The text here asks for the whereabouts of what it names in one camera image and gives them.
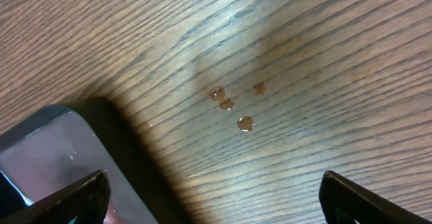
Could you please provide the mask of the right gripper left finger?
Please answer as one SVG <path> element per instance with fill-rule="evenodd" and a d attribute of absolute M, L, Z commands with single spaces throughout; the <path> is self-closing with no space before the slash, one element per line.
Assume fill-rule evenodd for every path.
<path fill-rule="evenodd" d="M 95 171 L 31 205 L 1 174 L 1 222 L 57 224 L 69 223 L 78 217 L 77 224 L 102 224 L 110 197 L 109 178 L 103 170 Z"/>

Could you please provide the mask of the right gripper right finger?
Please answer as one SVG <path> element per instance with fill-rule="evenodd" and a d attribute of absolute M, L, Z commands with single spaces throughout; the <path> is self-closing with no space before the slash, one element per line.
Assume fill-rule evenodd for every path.
<path fill-rule="evenodd" d="M 431 224 L 334 171 L 323 174 L 319 201 L 328 224 Z"/>

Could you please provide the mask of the green sponge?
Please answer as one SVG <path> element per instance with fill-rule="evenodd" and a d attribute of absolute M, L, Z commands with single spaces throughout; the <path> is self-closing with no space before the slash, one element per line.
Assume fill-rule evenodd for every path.
<path fill-rule="evenodd" d="M 74 224 L 77 218 L 78 218 L 78 217 L 75 217 L 75 218 L 72 219 L 68 224 Z"/>

